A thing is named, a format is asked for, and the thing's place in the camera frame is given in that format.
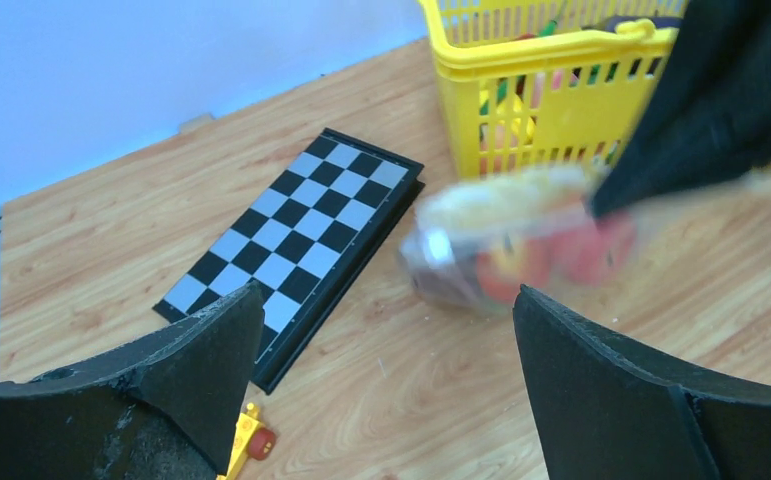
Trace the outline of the clear polka dot zip bag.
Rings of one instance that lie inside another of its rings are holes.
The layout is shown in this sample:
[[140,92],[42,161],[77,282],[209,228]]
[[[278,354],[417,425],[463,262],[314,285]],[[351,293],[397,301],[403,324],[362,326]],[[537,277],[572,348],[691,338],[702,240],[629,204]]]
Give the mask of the clear polka dot zip bag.
[[463,181],[427,197],[415,208],[413,229],[402,240],[399,258],[415,290],[428,300],[475,310],[506,306],[480,289],[475,269],[478,253],[500,243],[527,239],[546,242],[550,279],[545,288],[567,280],[552,263],[550,237],[579,225],[597,222],[585,199],[605,167],[558,164],[527,168],[482,180]]

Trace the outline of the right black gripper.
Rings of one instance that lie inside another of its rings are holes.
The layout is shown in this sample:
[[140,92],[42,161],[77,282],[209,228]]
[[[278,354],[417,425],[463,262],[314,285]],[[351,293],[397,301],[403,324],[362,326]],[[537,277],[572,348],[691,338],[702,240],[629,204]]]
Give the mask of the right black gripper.
[[649,103],[589,209],[601,218],[770,163],[771,1],[691,1]]

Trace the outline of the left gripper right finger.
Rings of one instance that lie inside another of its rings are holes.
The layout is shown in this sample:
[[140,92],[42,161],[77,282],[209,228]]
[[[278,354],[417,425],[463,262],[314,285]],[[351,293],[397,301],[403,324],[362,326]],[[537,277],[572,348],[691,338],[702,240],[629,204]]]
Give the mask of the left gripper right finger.
[[513,323],[551,478],[771,479],[771,385],[681,360],[530,287]]

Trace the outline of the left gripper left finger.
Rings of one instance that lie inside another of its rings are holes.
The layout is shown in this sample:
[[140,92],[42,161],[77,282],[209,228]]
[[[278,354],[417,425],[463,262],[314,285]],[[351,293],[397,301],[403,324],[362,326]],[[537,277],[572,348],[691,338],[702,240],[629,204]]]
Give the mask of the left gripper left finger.
[[0,382],[0,479],[227,471],[264,325],[255,282],[132,342]]

